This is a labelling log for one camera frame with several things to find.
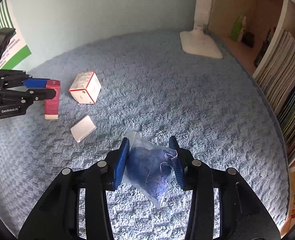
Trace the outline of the small white packet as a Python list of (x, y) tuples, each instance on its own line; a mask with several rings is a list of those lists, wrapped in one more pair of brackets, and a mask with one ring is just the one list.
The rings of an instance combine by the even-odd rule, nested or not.
[(76, 123), (71, 129), (71, 134), (76, 142), (81, 142), (85, 137), (90, 135), (97, 129), (90, 116), (85, 116), (82, 120)]

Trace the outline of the wooden bookshelf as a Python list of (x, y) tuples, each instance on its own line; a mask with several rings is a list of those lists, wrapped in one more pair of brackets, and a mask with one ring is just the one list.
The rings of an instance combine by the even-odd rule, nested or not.
[[(246, 16), (246, 28), (238, 41), (230, 39), (234, 22)], [(209, 29), (222, 38), (246, 68), (267, 101), (280, 134), (281, 147), (268, 154), (280, 155), (283, 175), (274, 176), (272, 188), (284, 192), (265, 194), (275, 219), (283, 224), (293, 208), (290, 166), (295, 161), (295, 0), (213, 0)]]

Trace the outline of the blue textured blanket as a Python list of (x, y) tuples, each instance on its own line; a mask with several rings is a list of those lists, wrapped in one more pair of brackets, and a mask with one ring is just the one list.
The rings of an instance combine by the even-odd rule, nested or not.
[[(29, 71), (60, 80), (56, 121), (36, 102), (24, 116), (0, 121), (0, 218), (17, 234), (40, 196), (65, 167), (88, 168), (119, 147), (127, 130), (149, 142), (179, 145), (212, 168), (233, 167), (252, 187), (278, 227), (265, 194), (276, 196), (284, 179), (280, 134), (251, 75), (217, 38), (223, 59), (185, 53), (176, 30), (113, 37), (61, 54)], [(76, 76), (96, 72), (95, 104), (69, 93)], [(70, 129), (90, 116), (97, 129), (76, 142)]]

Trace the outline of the white red-edged small box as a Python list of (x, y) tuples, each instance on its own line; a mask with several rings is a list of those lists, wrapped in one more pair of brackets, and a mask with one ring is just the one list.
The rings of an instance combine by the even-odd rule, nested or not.
[(76, 76), (69, 93), (80, 104), (95, 104), (101, 87), (96, 72), (83, 72)]

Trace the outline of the green bottle on shelf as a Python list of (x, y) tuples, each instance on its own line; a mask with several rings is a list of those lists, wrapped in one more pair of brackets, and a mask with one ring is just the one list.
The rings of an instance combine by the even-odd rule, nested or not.
[(241, 15), (236, 19), (230, 33), (231, 40), (233, 41), (239, 40), (240, 34), (243, 33), (244, 29), (246, 28), (246, 20), (247, 20), (246, 16), (241, 16)]

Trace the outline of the dark red small box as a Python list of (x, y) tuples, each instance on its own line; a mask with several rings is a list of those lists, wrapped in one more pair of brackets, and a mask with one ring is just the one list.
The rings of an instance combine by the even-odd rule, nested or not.
[(59, 80), (48, 80), (46, 84), (46, 88), (53, 89), (56, 92), (56, 95), (53, 99), (45, 100), (44, 118), (45, 120), (57, 120), (61, 82)]

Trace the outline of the blue plastic bag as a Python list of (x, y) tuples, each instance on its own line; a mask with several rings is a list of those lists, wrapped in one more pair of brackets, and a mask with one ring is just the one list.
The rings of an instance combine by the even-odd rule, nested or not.
[(160, 208), (177, 166), (176, 150), (150, 143), (141, 133), (127, 130), (130, 152), (123, 182), (134, 186)]

